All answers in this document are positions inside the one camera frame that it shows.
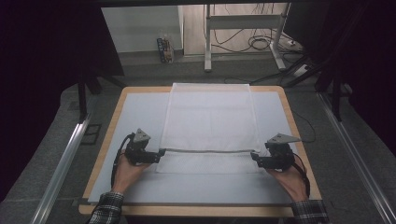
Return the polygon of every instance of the white wall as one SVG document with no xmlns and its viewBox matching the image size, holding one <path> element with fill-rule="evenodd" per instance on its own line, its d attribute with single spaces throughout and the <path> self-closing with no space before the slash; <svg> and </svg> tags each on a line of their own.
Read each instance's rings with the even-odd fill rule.
<svg viewBox="0 0 396 224">
<path fill-rule="evenodd" d="M 174 49 L 182 49 L 181 7 L 104 7 L 108 30 L 117 52 L 158 50 L 160 33 L 171 36 Z"/>
</svg>

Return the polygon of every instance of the person's left hand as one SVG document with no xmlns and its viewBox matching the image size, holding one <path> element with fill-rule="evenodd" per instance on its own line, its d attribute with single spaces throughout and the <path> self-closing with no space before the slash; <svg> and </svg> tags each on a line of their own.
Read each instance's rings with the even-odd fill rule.
<svg viewBox="0 0 396 224">
<path fill-rule="evenodd" d="M 114 184 L 111 191 L 124 193 L 136 180 L 142 175 L 143 171 L 150 164 L 132 165 L 123 154 L 123 150 L 119 157 L 119 165 L 117 167 Z"/>
</svg>

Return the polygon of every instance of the hand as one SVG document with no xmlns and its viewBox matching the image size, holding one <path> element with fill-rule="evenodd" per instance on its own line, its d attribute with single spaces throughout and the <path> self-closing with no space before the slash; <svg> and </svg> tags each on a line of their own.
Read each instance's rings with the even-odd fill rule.
<svg viewBox="0 0 396 224">
<path fill-rule="evenodd" d="M 114 184 L 111 191 L 124 193 L 136 180 L 142 175 L 143 171 L 150 166 L 150 164 L 141 164 L 134 166 L 129 163 L 128 159 L 123 154 L 120 154 L 119 165 L 114 178 Z"/>
<path fill-rule="evenodd" d="M 296 164 L 303 168 L 303 164 L 300 159 L 297 156 L 294 156 L 294 159 Z M 279 182 L 295 203 L 308 200 L 308 196 L 305 191 L 305 183 L 296 168 L 291 166 L 289 170 L 284 172 L 278 172 L 270 169 L 265 170 L 268 174 L 272 175 L 277 182 Z"/>
</svg>

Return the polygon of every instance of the dark background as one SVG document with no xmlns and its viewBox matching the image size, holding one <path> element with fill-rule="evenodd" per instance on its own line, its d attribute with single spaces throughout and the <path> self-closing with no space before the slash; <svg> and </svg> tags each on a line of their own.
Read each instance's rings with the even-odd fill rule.
<svg viewBox="0 0 396 224">
<path fill-rule="evenodd" d="M 46 134 L 63 90 L 77 83 L 79 75 L 98 76 L 94 71 L 122 75 L 98 6 L 40 3 L 1 2 L 0 6 L 0 117 L 5 143 L 0 155 L 1 201 Z M 393 153 L 395 8 L 392 1 L 372 1 L 335 65 L 353 89 L 350 103 Z M 292 25 L 300 25 L 303 35 L 311 35 L 310 30 L 319 34 L 316 44 L 307 45 L 318 62 L 343 32 L 340 21 L 347 18 L 350 5 L 329 5 L 324 10 L 326 17 L 317 14 L 322 29 L 314 30 L 307 22 L 318 18 L 306 17 L 304 22 L 301 15 L 302 21 Z"/>
</svg>

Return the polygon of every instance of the metal frame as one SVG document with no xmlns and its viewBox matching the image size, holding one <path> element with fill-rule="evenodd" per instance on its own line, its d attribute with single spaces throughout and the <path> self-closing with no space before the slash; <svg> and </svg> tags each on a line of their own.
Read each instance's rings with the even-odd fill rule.
<svg viewBox="0 0 396 224">
<path fill-rule="evenodd" d="M 384 220 L 384 223 L 391 224 L 396 223 L 395 213 L 390 206 L 389 200 L 385 196 L 384 191 L 381 187 L 376 183 L 373 175 L 371 174 L 369 168 L 365 164 L 361 154 L 356 149 L 353 141 L 350 139 L 347 130 L 344 128 L 344 125 L 341 121 L 338 121 L 337 117 L 333 114 L 331 110 L 331 102 L 329 101 L 326 93 L 318 93 L 318 98 L 322 102 L 322 105 L 329 117 L 332 126 L 337 132 L 341 142 L 346 149 L 346 154 L 349 156 L 352 164 L 355 166 L 356 171 L 361 177 L 361 182 L 364 187 L 366 187 L 367 192 L 371 196 L 379 215 Z"/>
<path fill-rule="evenodd" d="M 77 124 L 75 130 L 73 131 L 69 143 L 64 150 L 64 154 L 62 155 L 61 160 L 59 161 L 59 164 L 56 167 L 56 170 L 47 186 L 47 189 L 44 192 L 40 204 L 35 210 L 35 214 L 30 221 L 31 224 L 46 223 L 47 218 L 50 215 L 52 206 L 58 196 L 59 190 L 61 189 L 67 172 L 69 171 L 70 165 L 74 159 L 74 156 L 76 155 L 76 151 L 78 149 L 79 143 L 81 142 L 82 136 L 84 135 L 85 130 L 90 123 L 92 111 L 94 106 L 96 105 L 97 99 L 98 96 L 94 95 L 88 102 L 87 116 L 81 123 Z"/>
<path fill-rule="evenodd" d="M 236 15 L 236 16 L 210 16 L 210 5 L 206 5 L 206 48 L 205 48 L 205 71 L 212 71 L 212 52 L 210 43 L 211 30 L 227 29 L 275 29 L 274 42 L 270 43 L 270 49 L 279 70 L 286 70 L 277 45 L 288 15 L 290 3 L 287 3 L 280 15 Z"/>
</svg>

